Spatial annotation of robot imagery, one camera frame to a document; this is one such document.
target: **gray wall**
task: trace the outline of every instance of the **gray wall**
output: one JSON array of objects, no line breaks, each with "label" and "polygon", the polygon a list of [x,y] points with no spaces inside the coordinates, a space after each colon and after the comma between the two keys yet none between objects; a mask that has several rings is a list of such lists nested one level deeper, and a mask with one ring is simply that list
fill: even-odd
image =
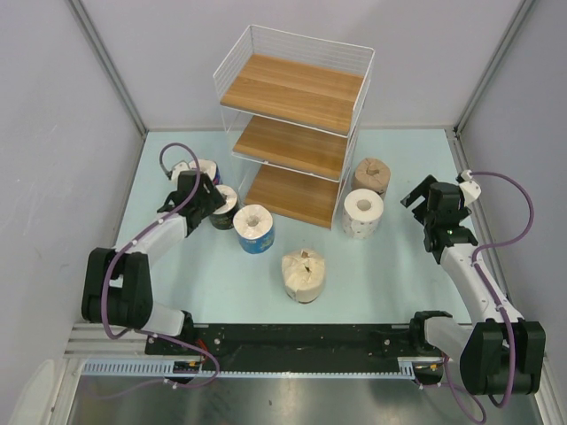
[{"label": "gray wall", "polygon": [[250,24],[376,49],[362,123],[452,126],[520,0],[84,0],[148,128],[221,128],[213,72]]},{"label": "gray wall", "polygon": [[0,4],[0,423],[79,318],[142,141],[63,0]]},{"label": "gray wall", "polygon": [[[499,256],[512,300],[541,321],[555,377],[567,396],[567,2],[544,0],[517,38],[463,132],[470,165],[518,179],[532,195],[532,232]],[[488,178],[483,206],[494,239],[525,226],[523,197]]]}]

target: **wooden shelf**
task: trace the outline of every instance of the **wooden shelf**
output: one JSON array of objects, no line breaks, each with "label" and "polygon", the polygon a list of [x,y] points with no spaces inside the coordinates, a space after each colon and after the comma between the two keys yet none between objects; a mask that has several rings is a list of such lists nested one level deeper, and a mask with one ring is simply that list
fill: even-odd
[{"label": "wooden shelf", "polygon": [[233,151],[338,181],[347,139],[254,116]]},{"label": "wooden shelf", "polygon": [[259,204],[275,214],[330,228],[338,183],[275,166],[261,166],[245,204]]},{"label": "wooden shelf", "polygon": [[221,104],[347,135],[362,80],[352,73],[255,54]]}]

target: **stainless steel floor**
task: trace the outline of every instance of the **stainless steel floor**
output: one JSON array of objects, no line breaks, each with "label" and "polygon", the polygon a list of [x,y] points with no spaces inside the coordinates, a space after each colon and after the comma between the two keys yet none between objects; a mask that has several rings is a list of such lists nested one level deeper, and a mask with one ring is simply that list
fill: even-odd
[{"label": "stainless steel floor", "polygon": [[[409,381],[226,378],[198,390],[162,384],[95,400],[146,378],[83,377],[69,425],[439,425],[470,424],[446,389]],[[487,398],[488,424],[538,425],[533,397],[514,396],[504,411]]]}]

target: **wrapped paper roll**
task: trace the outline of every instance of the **wrapped paper roll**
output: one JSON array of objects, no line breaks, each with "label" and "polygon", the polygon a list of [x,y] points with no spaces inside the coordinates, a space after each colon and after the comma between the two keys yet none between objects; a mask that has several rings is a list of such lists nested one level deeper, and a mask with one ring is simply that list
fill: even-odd
[{"label": "wrapped paper roll", "polygon": [[209,220],[214,227],[220,230],[228,230],[233,228],[232,220],[238,212],[238,195],[234,189],[223,184],[219,184],[216,188],[224,197],[225,204],[209,215]]},{"label": "wrapped paper roll", "polygon": [[325,259],[313,250],[294,251],[282,258],[285,291],[298,303],[314,301],[323,290]]},{"label": "wrapped paper roll", "polygon": [[345,198],[343,229],[354,239],[365,239],[376,231],[383,212],[384,201],[376,192],[353,190]]},{"label": "wrapped paper roll", "polygon": [[247,205],[232,221],[240,246],[251,254],[259,254],[274,243],[274,219],[261,205]]},{"label": "wrapped paper roll", "polygon": [[[201,170],[201,173],[207,173],[211,182],[216,186],[217,184],[222,184],[221,180],[221,172],[219,171],[219,166],[216,165],[216,162],[210,161],[208,159],[200,159],[198,161],[198,166]],[[189,163],[189,168],[194,170],[197,168],[195,161],[191,161]]]},{"label": "wrapped paper roll", "polygon": [[380,159],[365,158],[354,170],[351,187],[372,190],[384,199],[391,175],[390,168]]}]

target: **light blue table surface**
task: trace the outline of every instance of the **light blue table surface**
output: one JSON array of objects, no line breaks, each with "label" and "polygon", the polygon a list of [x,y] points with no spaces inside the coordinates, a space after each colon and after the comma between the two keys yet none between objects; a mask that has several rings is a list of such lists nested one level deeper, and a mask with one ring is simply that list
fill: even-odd
[{"label": "light blue table surface", "polygon": [[[225,184],[237,186],[226,136],[219,131],[151,132],[120,228],[122,246],[155,218],[174,186],[159,168],[161,148],[186,143],[200,158],[215,160]],[[204,220],[151,270],[157,301],[193,314],[200,323],[404,323],[416,311],[445,310],[457,321],[470,317],[445,272],[423,247],[423,228],[400,200],[433,174],[454,182],[456,170],[442,130],[362,130],[353,169],[366,157],[382,159],[392,170],[383,219],[367,240],[348,238],[333,229],[274,215],[276,240],[262,254],[251,255],[238,244],[234,229],[220,231]],[[189,156],[173,148],[165,157],[172,166]],[[346,195],[350,189],[347,183]],[[469,220],[465,225],[472,228]],[[301,305],[284,291],[281,258],[301,248],[326,259],[325,289],[313,303]]]}]

